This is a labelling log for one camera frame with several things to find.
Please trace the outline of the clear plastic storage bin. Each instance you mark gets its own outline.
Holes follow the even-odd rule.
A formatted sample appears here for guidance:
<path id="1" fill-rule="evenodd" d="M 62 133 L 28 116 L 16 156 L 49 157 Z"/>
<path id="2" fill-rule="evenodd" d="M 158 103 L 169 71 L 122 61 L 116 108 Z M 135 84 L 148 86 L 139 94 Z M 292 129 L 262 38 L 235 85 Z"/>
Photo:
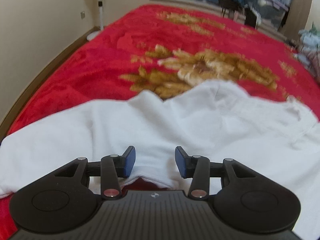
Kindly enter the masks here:
<path id="1" fill-rule="evenodd" d="M 270 26 L 279 29 L 285 14 L 289 11 L 292 0 L 244 0 L 253 7 Z"/>

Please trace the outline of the red floral bed blanket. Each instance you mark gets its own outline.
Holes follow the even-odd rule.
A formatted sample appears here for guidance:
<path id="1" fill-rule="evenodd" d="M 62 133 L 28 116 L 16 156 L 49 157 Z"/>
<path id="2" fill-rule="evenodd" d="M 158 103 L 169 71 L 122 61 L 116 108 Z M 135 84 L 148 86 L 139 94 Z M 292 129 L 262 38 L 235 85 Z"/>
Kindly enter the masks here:
<path id="1" fill-rule="evenodd" d="M 295 49 L 209 13 L 143 5 L 53 72 L 9 133 L 89 100 L 126 100 L 143 90 L 166 100 L 209 78 L 232 81 L 267 100 L 294 96 L 319 114 L 319 84 Z"/>

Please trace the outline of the wall power socket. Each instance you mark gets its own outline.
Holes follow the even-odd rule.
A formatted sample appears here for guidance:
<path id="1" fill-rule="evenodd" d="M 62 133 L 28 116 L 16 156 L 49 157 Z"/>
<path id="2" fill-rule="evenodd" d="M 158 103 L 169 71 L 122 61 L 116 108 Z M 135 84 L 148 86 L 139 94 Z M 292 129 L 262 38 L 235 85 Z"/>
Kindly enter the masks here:
<path id="1" fill-rule="evenodd" d="M 80 16 L 81 16 L 81 19 L 83 20 L 86 17 L 85 12 L 84 11 L 80 12 Z"/>

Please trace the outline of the black bag on sill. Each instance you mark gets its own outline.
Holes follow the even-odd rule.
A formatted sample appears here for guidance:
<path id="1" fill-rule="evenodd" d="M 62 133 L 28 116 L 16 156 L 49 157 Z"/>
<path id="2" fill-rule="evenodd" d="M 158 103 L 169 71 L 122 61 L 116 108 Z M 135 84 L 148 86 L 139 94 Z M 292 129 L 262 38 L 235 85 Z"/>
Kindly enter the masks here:
<path id="1" fill-rule="evenodd" d="M 244 25 L 254 29 L 262 23 L 261 15 L 251 5 L 246 4 L 242 6 L 240 2 L 236 0 L 218 0 L 218 3 L 222 8 L 222 17 L 224 17 L 226 15 L 226 11 L 228 11 L 228 17 L 236 22 L 239 15 L 243 14 L 245 17 Z"/>

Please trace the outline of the white long-sleeve shirt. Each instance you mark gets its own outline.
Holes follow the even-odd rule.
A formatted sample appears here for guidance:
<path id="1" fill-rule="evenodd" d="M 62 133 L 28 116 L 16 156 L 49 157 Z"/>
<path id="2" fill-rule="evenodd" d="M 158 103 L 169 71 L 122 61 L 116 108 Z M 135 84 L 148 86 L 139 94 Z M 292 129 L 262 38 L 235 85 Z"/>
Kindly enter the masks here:
<path id="1" fill-rule="evenodd" d="M 294 97 L 260 99 L 231 82 L 206 81 L 169 100 L 143 91 L 127 101 L 92 100 L 52 114 L 1 143 L 1 197 L 78 158 L 136 149 L 129 185 L 143 178 L 187 190 L 177 146 L 220 162 L 233 158 L 291 190 L 302 210 L 294 231 L 319 237 L 319 119 Z"/>

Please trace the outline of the wooden wardrobe panel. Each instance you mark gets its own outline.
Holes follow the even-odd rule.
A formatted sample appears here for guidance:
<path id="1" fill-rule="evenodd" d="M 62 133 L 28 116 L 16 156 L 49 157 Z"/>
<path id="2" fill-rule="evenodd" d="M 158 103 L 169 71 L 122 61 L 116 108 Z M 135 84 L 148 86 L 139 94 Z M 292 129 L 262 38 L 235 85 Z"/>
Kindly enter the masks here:
<path id="1" fill-rule="evenodd" d="M 298 32 L 304 29 L 309 17 L 312 0 L 292 0 L 283 35 L 295 39 Z"/>

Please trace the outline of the plaid grey quilt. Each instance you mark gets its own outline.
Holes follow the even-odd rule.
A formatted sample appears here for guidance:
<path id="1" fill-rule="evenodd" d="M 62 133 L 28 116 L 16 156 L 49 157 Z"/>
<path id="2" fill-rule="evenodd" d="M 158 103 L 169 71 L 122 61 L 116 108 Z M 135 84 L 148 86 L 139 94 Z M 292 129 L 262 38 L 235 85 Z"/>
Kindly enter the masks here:
<path id="1" fill-rule="evenodd" d="M 315 81 L 319 84 L 319 26 L 312 23 L 311 29 L 300 30 L 299 41 L 297 43 L 296 59 L 311 74 Z"/>

